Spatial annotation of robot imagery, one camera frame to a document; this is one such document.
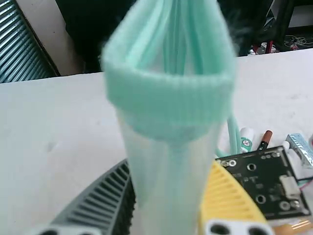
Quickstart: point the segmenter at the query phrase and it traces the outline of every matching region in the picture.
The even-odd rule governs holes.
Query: white connector
[[[285,195],[288,199],[298,199],[301,191],[297,181],[293,176],[281,175],[279,180],[284,188]]]

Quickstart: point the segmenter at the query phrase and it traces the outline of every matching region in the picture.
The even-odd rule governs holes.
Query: gray ridged panel
[[[0,0],[0,83],[55,75],[15,0]]]
[[[124,160],[78,195],[52,224],[91,226],[103,235],[127,235],[134,201],[128,164]]]

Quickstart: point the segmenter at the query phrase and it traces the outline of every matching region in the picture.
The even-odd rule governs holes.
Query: red object
[[[305,185],[301,186],[300,189],[304,189],[306,186],[308,186],[313,180],[308,181]]]
[[[269,41],[266,45],[265,54],[270,54],[272,51],[273,41]]]
[[[254,50],[255,53],[258,51],[258,49],[259,49],[258,46],[256,46],[256,45],[253,46],[253,50]]]

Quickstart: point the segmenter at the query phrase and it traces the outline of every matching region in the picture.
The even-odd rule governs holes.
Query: gray plastic part
[[[43,225],[33,228],[24,235],[101,235],[97,228],[83,226]]]
[[[128,163],[123,160],[79,194],[52,224],[96,227],[102,235],[127,235],[134,203]]]

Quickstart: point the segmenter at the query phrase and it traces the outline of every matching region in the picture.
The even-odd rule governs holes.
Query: wire
[[[311,177],[307,177],[307,178],[302,178],[302,179],[298,179],[298,182],[299,181],[303,181],[303,180],[313,180],[313,176],[311,176]]]
[[[312,183],[313,182],[313,180],[310,180],[310,181],[308,181],[307,183],[305,183],[304,185],[302,185],[301,187],[300,187],[300,189],[301,190],[303,190],[306,186],[308,186],[310,183]]]
[[[293,35],[286,35],[286,37],[290,37],[292,39],[294,39],[294,42],[284,42],[284,45],[289,47],[290,45],[288,45],[289,43],[291,44],[296,44],[297,46],[301,46],[301,47],[313,47],[313,42],[308,43],[307,39],[305,37],[296,37]]]

